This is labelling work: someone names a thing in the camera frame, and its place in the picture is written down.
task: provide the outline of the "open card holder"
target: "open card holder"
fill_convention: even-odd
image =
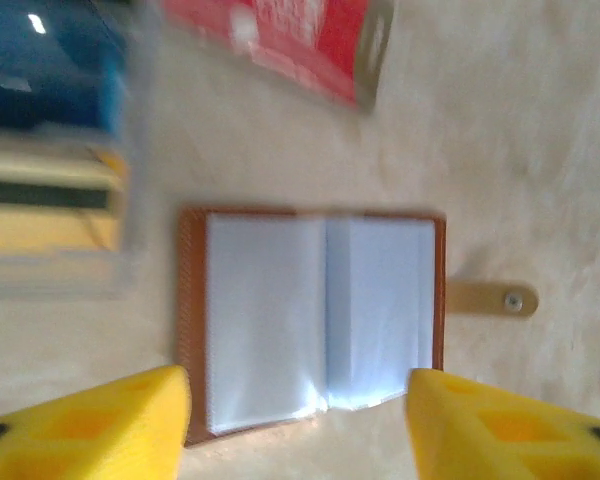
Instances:
[[[445,218],[185,208],[177,357],[187,444],[403,395],[442,369]]]

